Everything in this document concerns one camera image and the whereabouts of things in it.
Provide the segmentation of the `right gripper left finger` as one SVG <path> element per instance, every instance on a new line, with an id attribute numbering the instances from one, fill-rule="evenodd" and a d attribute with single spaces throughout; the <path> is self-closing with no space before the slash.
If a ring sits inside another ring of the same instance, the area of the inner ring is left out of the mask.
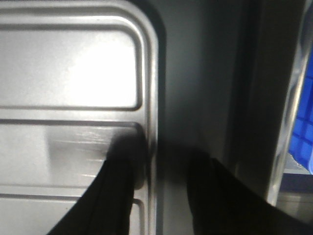
<path id="1" fill-rule="evenodd" d="M 49 234 L 129 234 L 138 159 L 138 137 L 116 139 L 96 178 Z"/>

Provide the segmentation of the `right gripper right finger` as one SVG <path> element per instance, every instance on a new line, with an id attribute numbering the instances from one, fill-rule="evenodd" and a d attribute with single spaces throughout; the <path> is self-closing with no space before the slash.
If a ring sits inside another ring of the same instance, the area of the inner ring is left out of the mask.
<path id="1" fill-rule="evenodd" d="M 277 209 L 207 153 L 192 153 L 187 194 L 196 235 L 311 235 L 313 228 Z"/>

